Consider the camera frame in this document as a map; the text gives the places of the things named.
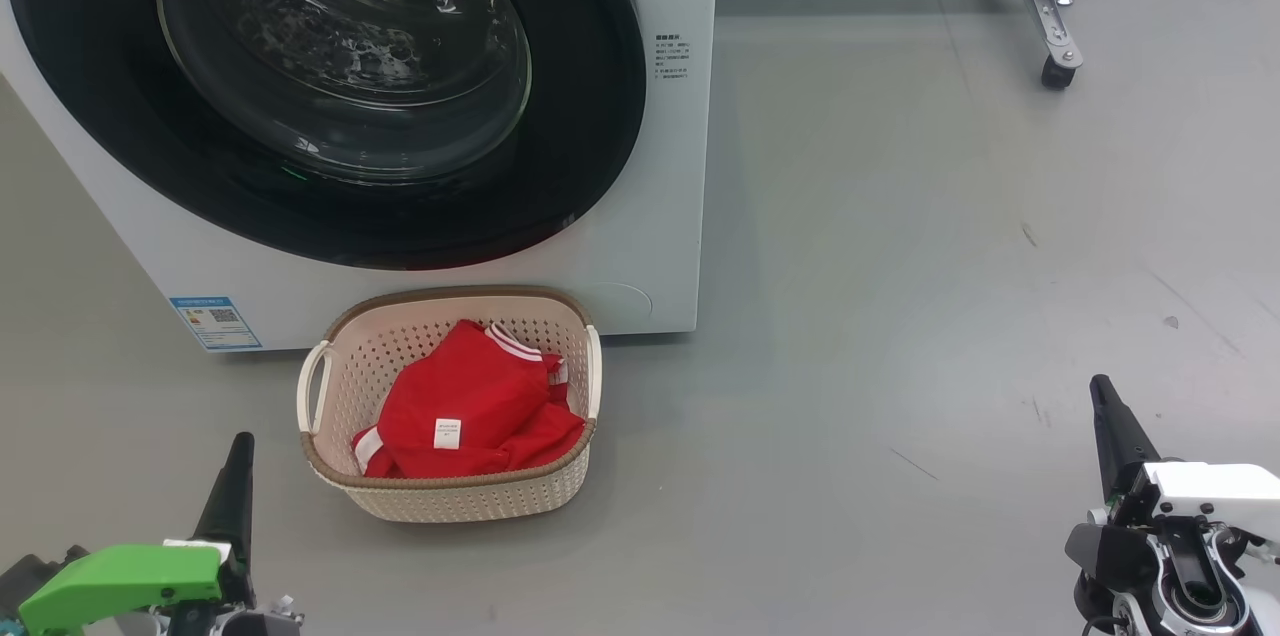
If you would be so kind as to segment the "cream perforated laundry basket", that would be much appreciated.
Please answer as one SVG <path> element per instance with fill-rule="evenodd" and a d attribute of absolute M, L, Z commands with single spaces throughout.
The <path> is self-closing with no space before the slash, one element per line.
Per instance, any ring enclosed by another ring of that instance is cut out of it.
<path fill-rule="evenodd" d="M 467 479 L 362 476 L 353 436 L 374 424 L 394 378 L 435 351 L 461 320 L 499 322 L 524 343 L 559 354 L 567 398 L 584 431 L 538 468 Z M 602 402 L 599 331 L 584 305 L 536 285 L 463 285 L 403 290 L 352 305 L 306 354 L 296 386 L 303 454 L 324 482 L 360 508 L 398 523 L 465 523 L 535 516 L 568 503 L 582 486 Z"/>

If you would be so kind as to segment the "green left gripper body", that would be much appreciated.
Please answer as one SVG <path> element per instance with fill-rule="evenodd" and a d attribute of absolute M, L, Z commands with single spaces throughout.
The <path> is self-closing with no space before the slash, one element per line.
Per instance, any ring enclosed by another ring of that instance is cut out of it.
<path fill-rule="evenodd" d="M 84 627 L 145 608 L 168 608 L 169 636 L 210 636 L 228 604 L 220 577 L 227 543 L 120 544 L 70 562 L 19 605 L 26 636 L 84 636 Z"/>

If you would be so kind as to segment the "black round glass washer door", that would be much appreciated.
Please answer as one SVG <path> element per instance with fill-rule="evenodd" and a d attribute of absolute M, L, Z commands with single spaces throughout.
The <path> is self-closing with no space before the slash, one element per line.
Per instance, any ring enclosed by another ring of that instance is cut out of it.
<path fill-rule="evenodd" d="M 613 186 L 634 0 L 10 0 L 36 70 L 169 202 L 328 264 L 527 250 Z"/>

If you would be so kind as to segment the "red garment with white trim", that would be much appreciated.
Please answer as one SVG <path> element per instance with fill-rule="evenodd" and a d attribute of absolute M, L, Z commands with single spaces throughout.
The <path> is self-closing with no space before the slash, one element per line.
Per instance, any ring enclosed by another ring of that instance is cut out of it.
<path fill-rule="evenodd" d="M 498 322 L 461 320 L 390 386 L 352 450 L 366 479 L 467 479 L 539 468 L 586 427 L 568 404 L 562 354 L 516 340 Z"/>

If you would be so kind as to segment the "printed text warning label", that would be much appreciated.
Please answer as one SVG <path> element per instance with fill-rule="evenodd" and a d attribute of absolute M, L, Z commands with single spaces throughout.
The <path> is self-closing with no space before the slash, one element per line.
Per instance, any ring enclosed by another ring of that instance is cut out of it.
<path fill-rule="evenodd" d="M 653 49 L 655 81 L 682 81 L 690 76 L 692 47 L 681 35 L 657 35 Z"/>

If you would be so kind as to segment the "blue energy label sticker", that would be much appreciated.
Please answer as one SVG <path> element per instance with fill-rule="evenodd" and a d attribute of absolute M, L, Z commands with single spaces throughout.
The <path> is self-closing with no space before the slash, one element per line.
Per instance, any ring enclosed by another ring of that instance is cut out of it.
<path fill-rule="evenodd" d="M 228 297 L 174 297 L 169 303 L 206 352 L 264 349 Z"/>

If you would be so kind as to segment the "white front-load washing machine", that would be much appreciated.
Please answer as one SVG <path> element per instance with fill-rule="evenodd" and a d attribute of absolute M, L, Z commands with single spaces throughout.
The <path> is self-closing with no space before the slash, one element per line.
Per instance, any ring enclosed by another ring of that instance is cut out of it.
<path fill-rule="evenodd" d="M 174 297 L 230 298 L 261 340 L 257 352 L 308 349 L 338 314 L 365 299 L 463 285 L 562 290 L 588 308 L 603 335 L 692 331 L 716 0 L 634 3 L 645 49 L 645 107 L 613 186 L 547 241 L 444 270 L 314 261 L 236 235 L 169 202 L 119 165 L 58 102 L 22 42 L 10 0 L 0 0 L 0 74 L 168 303 Z M 657 35 L 689 40 L 687 79 L 654 79 Z"/>

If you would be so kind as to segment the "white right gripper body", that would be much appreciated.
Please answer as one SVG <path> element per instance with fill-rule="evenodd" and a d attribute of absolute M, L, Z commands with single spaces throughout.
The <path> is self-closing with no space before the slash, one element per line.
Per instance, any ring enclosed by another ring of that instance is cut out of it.
<path fill-rule="evenodd" d="M 1280 596 L 1240 559 L 1280 567 L 1280 477 L 1165 459 L 1088 512 L 1065 545 L 1080 636 L 1280 636 Z"/>

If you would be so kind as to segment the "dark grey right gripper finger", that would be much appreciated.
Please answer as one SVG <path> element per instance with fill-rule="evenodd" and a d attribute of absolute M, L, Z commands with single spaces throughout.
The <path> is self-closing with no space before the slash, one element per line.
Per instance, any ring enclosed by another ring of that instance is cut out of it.
<path fill-rule="evenodd" d="M 1091 378 L 1094 443 L 1103 499 L 1129 493 L 1146 463 L 1161 456 L 1105 372 Z"/>

